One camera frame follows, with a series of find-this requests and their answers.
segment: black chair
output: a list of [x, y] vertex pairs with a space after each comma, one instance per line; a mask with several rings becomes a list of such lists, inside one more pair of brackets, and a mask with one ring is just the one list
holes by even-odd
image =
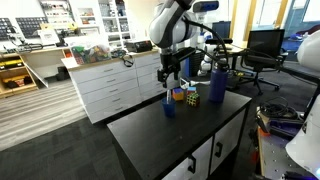
[[254, 77], [241, 77], [238, 85], [253, 82], [253, 85], [256, 85], [259, 90], [259, 95], [263, 94], [259, 83], [274, 86], [276, 91], [280, 89], [278, 84], [259, 77], [259, 73], [276, 71], [285, 60], [287, 53], [281, 53], [283, 36], [283, 29], [250, 31], [247, 45], [248, 49], [245, 50], [242, 56], [241, 67], [252, 70], [256, 74]]

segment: blue bottle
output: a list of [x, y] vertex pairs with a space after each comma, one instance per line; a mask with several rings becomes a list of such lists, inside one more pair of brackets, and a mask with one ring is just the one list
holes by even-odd
[[229, 65], [225, 61], [218, 61], [211, 72], [209, 100], [222, 103], [226, 92]]

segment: black monitor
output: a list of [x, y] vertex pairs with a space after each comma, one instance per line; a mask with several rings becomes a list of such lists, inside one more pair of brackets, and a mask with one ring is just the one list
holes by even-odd
[[229, 38], [231, 21], [219, 21], [212, 23], [212, 30], [216, 31], [221, 38]]
[[260, 52], [250, 52], [252, 55], [267, 57], [261, 54], [264, 53], [276, 58], [280, 54], [283, 36], [284, 29], [250, 31], [247, 48]]

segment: blue cup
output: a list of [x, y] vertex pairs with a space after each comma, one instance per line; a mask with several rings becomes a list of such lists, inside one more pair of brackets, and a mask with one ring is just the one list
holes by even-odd
[[162, 102], [162, 107], [166, 117], [174, 118], [176, 115], [176, 111], [175, 111], [176, 101], [173, 98], [171, 98], [171, 101], [168, 103], [167, 98], [163, 98], [161, 102]]

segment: cabinet handle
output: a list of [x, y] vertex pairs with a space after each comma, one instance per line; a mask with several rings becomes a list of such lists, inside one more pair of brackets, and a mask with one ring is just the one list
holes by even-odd
[[118, 98], [118, 99], [115, 99], [115, 100], [113, 100], [112, 102], [116, 102], [116, 101], [119, 101], [121, 98]]
[[110, 80], [110, 81], [107, 81], [107, 82], [113, 82], [113, 81], [115, 81], [116, 79], [112, 79], [112, 80]]
[[118, 108], [118, 109], [115, 109], [115, 111], [119, 111], [120, 109], [123, 109], [123, 107], [120, 107], [120, 108]]
[[115, 91], [118, 91], [118, 89], [114, 89], [114, 90], [112, 90], [112, 91], [109, 91], [109, 92], [115, 92]]
[[103, 72], [109, 72], [109, 71], [113, 71], [113, 69], [107, 69], [107, 70], [104, 70]]
[[223, 144], [221, 142], [217, 142], [216, 146], [219, 148], [219, 151], [216, 152], [214, 155], [220, 158], [222, 154]]
[[192, 155], [189, 156], [188, 158], [191, 159], [193, 162], [193, 165], [188, 167], [188, 171], [190, 171], [194, 174], [194, 173], [196, 173], [197, 159]]

